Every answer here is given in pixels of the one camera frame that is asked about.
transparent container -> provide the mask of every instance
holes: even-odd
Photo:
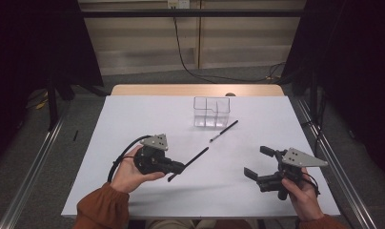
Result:
[[[226,127],[231,112],[228,97],[195,97],[193,100],[194,126]]]

black cable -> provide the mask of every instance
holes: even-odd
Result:
[[[299,66],[304,66],[305,63],[307,62],[307,58],[303,58]],[[303,74],[305,69],[303,67],[298,67],[295,70],[293,70],[291,73],[288,73],[284,77],[280,77],[277,79],[274,84],[276,85],[284,85],[291,83],[298,75]]]
[[[324,111],[326,110],[326,94],[322,93],[322,96],[321,96],[321,100],[320,100],[320,107],[319,107],[319,110],[317,112],[317,122],[319,123],[318,124],[318,128],[317,128],[317,135],[316,135],[316,140],[314,141],[314,156],[317,157],[318,155],[318,152],[317,152],[317,144],[320,140],[320,137],[321,137],[321,134],[322,134],[322,128],[323,128],[323,117],[324,117]]]
[[[270,78],[269,84],[271,84],[272,81],[273,81],[273,74],[275,73],[275,71],[276,71],[280,66],[283,66],[283,65],[285,65],[285,62],[281,62],[281,63],[279,63],[279,64],[272,65],[272,66],[269,68],[269,78]]]
[[[109,172],[109,177],[107,178],[107,182],[111,182],[112,181],[112,176],[114,175],[114,172],[116,170],[116,168],[118,167],[118,165],[121,163],[121,161],[124,159],[124,154],[138,141],[142,140],[142,139],[145,139],[145,138],[148,138],[148,137],[151,137],[151,135],[144,135],[144,136],[141,136],[139,137],[138,139],[136,139],[135,141],[133,141],[125,150],[124,152],[122,152],[122,154],[118,157],[118,159],[116,161],[113,161],[112,162],[112,167],[110,169],[110,172]]]
[[[300,126],[302,128],[304,128],[304,127],[308,126],[309,124],[312,124],[312,121],[307,121],[307,122],[304,122],[304,123],[300,123]]]
[[[195,78],[198,78],[198,79],[201,79],[201,80],[205,80],[207,82],[210,82],[210,83],[213,83],[213,84],[216,84],[216,82],[213,82],[209,79],[206,79],[205,77],[212,77],[212,78],[220,78],[220,79],[227,79],[227,80],[234,80],[234,81],[240,81],[240,82],[248,82],[248,83],[256,83],[256,82],[261,82],[261,81],[264,81],[264,80],[267,80],[269,77],[264,77],[264,78],[261,78],[261,79],[254,79],[254,80],[250,80],[250,79],[236,79],[236,78],[230,78],[230,77],[225,77],[225,76],[219,76],[219,75],[207,75],[207,74],[196,74],[196,73],[192,73],[190,72],[186,65],[184,64],[184,60],[183,60],[183,56],[181,54],[181,48],[180,48],[180,41],[179,41],[179,38],[178,38],[178,27],[177,27],[177,19],[174,17],[173,18],[173,22],[174,22],[174,28],[175,28],[175,37],[177,39],[177,47],[178,47],[178,54],[180,56],[180,61],[181,61],[181,65],[183,66],[184,70],[190,74],[191,76],[195,77]]]
[[[42,103],[46,103],[46,102],[48,102],[48,99],[47,98],[45,98],[44,100],[42,100],[42,101],[39,101],[38,103],[36,103],[36,104],[33,104],[33,105],[29,105],[28,107],[26,107],[26,109],[31,109],[31,108],[34,108],[34,107],[36,107],[36,106],[38,106],[38,105],[40,105],[40,104],[42,104]]]
[[[33,99],[37,98],[38,96],[40,96],[41,94],[45,94],[47,92],[47,89],[43,90],[41,93],[38,93],[36,95],[34,95],[33,97],[30,97],[27,99],[28,102],[32,101]]]
[[[314,183],[312,183],[310,180],[308,180],[306,178],[302,178],[301,179],[301,181],[305,181],[305,182],[311,184],[314,187],[314,192],[316,193],[316,196],[320,195],[316,179],[314,177],[312,177],[310,174],[307,174],[307,173],[302,173],[302,175],[306,175],[306,176],[310,177],[314,181]]]

human hand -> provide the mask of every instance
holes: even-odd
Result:
[[[136,146],[124,155],[124,159],[121,161],[110,184],[114,190],[122,193],[130,193],[145,181],[156,180],[165,176],[162,172],[146,175],[139,172],[133,164],[133,157],[140,148],[142,148],[141,145]]]
[[[302,173],[308,173],[306,168],[302,168]],[[310,180],[307,175],[303,175],[303,178]],[[296,185],[287,178],[283,178],[281,182],[289,191],[291,203],[301,221],[312,221],[324,217],[318,204],[314,187],[310,183],[301,181]]]

white tabletop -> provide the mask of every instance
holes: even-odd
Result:
[[[286,96],[231,97],[229,123],[239,122],[215,142],[221,129],[193,126],[192,96],[107,97],[91,143],[62,215],[74,218],[76,204],[107,180],[112,162],[135,139],[166,134],[166,157],[187,163],[210,149],[172,182],[165,178],[143,183],[131,193],[132,219],[275,218],[295,216],[289,200],[277,192],[261,193],[243,174],[247,167],[260,176],[277,170],[274,157],[260,146],[290,147],[311,154],[311,148]],[[309,173],[319,184],[319,203],[326,214],[339,215],[319,168]]]

person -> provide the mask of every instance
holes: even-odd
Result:
[[[143,182],[157,180],[165,176],[161,172],[142,175],[138,171],[133,164],[132,156],[141,147],[136,146],[124,156],[111,183],[106,182],[101,188],[91,192],[78,202],[74,229],[124,228],[129,219],[128,203],[130,193]],[[283,178],[282,185],[289,191],[292,205],[298,215],[298,228],[346,228],[334,218],[323,214],[314,187],[311,184],[301,182],[296,185],[292,181]],[[211,228],[247,229],[252,227],[245,220],[218,220]]]

